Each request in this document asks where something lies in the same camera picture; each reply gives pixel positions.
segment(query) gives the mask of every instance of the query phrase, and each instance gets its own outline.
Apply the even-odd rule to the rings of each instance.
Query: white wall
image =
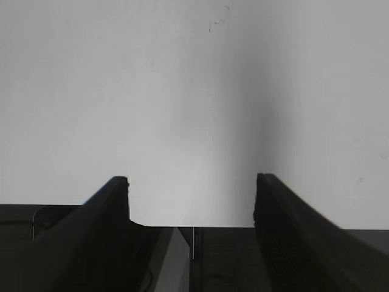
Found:
[[[2,1],[0,203],[124,175],[135,222],[252,227],[272,172],[343,228],[389,227],[387,8]]]
[[[256,59],[271,48],[269,120],[279,121],[270,171],[343,228],[388,229],[389,4],[254,6]]]

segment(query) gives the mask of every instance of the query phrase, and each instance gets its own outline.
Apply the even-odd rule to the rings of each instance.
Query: white surface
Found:
[[[137,223],[252,227],[272,172],[343,228],[389,228],[388,8],[1,1],[0,203],[123,175]]]

